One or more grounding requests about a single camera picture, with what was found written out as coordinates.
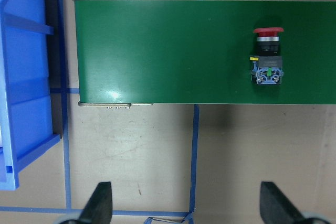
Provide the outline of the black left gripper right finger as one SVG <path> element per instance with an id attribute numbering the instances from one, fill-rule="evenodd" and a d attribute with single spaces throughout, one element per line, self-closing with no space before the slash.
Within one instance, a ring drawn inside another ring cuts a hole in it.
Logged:
<path id="1" fill-rule="evenodd" d="M 260 216 L 264 223 L 303 223 L 305 217 L 274 182 L 261 182 Z"/>

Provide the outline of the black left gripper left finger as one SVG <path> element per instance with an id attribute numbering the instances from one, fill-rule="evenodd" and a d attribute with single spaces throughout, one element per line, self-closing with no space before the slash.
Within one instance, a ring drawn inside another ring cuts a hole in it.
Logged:
<path id="1" fill-rule="evenodd" d="M 81 212 L 79 223 L 107 223 L 112 219 L 112 187 L 110 182 L 100 182 Z"/>

